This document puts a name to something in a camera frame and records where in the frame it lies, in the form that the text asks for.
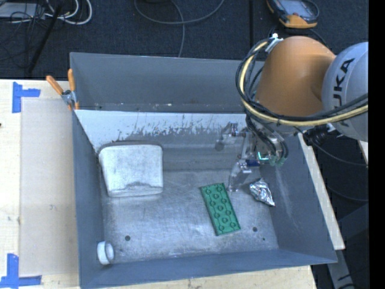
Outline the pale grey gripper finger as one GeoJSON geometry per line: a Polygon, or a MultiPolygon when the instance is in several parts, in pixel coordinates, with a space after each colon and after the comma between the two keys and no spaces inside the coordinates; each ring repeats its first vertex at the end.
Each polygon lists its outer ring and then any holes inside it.
{"type": "Polygon", "coordinates": [[[228,191],[235,192],[238,190],[239,184],[241,183],[241,175],[243,174],[243,165],[244,163],[242,161],[237,161],[233,165],[228,179],[228,191]]]}
{"type": "Polygon", "coordinates": [[[234,191],[240,190],[255,173],[255,169],[240,169],[234,177],[234,191]]]}

